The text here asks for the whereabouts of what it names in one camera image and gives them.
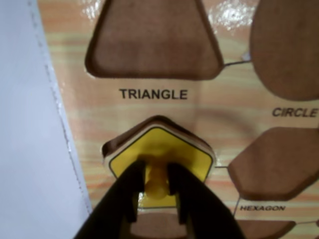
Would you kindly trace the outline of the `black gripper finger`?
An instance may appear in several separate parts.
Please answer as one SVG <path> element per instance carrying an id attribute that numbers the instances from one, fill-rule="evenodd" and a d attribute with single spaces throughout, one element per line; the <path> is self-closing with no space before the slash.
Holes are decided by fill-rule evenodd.
<path id="1" fill-rule="evenodd" d="M 146 163 L 133 162 L 116 180 L 76 234 L 76 239 L 133 239 Z"/>
<path id="2" fill-rule="evenodd" d="M 187 239 L 243 239 L 245 236 L 227 206 L 187 168 L 167 165 L 170 194 L 175 196 L 178 220 Z"/>

